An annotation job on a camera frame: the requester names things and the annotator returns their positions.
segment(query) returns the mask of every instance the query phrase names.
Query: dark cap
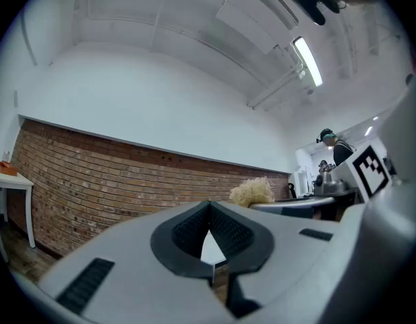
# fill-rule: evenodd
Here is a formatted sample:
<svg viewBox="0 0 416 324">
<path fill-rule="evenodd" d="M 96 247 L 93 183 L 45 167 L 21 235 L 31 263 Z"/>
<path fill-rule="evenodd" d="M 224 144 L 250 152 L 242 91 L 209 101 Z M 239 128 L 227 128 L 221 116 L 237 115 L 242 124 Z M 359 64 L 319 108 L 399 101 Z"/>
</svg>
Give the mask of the dark cap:
<svg viewBox="0 0 416 324">
<path fill-rule="evenodd" d="M 334 134 L 334 132 L 332 132 L 332 130 L 330 130 L 329 128 L 325 128 L 323 131 L 320 132 L 320 140 L 323 140 L 323 137 L 325 137 L 325 135 L 327 134 Z"/>
</svg>

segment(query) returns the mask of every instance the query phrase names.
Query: wooden floor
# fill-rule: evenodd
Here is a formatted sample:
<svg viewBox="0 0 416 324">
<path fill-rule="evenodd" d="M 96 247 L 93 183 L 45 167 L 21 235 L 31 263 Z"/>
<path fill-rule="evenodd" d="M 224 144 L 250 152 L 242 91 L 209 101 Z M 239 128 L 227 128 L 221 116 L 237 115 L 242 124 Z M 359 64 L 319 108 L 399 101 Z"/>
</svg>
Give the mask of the wooden floor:
<svg viewBox="0 0 416 324">
<path fill-rule="evenodd" d="M 30 281 L 38 283 L 41 276 L 57 261 L 39 250 L 31 248 L 29 242 L 10 223 L 0 220 L 0 232 L 9 259 L 9 268 L 25 275 Z M 227 266 L 215 271 L 213 291 L 225 303 L 227 297 Z"/>
</svg>

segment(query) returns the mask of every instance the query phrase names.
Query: fluorescent light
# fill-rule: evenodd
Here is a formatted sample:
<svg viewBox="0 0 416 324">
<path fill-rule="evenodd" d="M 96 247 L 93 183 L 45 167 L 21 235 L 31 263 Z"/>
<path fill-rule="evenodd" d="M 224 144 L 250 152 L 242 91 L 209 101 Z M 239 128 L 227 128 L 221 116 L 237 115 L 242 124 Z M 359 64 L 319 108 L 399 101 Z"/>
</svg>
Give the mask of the fluorescent light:
<svg viewBox="0 0 416 324">
<path fill-rule="evenodd" d="M 365 137 L 371 132 L 371 130 L 372 130 L 372 126 L 370 126 L 368 129 L 367 129 L 367 132 L 365 133 Z"/>
<path fill-rule="evenodd" d="M 302 37 L 296 38 L 293 42 L 296 48 L 299 50 L 300 54 L 304 62 L 306 63 L 311 75 L 313 76 L 314 84 L 316 86 L 320 86 L 323 84 L 322 76 L 320 75 L 320 71 L 318 70 L 317 63 L 314 60 L 313 54 L 309 50 L 309 47 L 306 41 Z"/>
</svg>

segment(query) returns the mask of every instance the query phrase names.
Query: black slot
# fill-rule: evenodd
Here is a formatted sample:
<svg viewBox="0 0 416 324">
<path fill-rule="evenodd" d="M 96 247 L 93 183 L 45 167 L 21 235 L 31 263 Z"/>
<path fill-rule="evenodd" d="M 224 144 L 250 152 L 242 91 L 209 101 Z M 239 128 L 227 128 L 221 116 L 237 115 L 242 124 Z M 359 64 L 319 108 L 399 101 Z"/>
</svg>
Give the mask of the black slot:
<svg viewBox="0 0 416 324">
<path fill-rule="evenodd" d="M 319 230 L 309 229 L 305 228 L 299 232 L 299 234 L 302 234 L 304 236 L 309 236 L 310 238 L 324 240 L 324 241 L 330 241 L 334 234 L 321 232 Z"/>
<path fill-rule="evenodd" d="M 57 302 L 79 315 L 115 263 L 95 258 L 58 296 Z"/>
</svg>

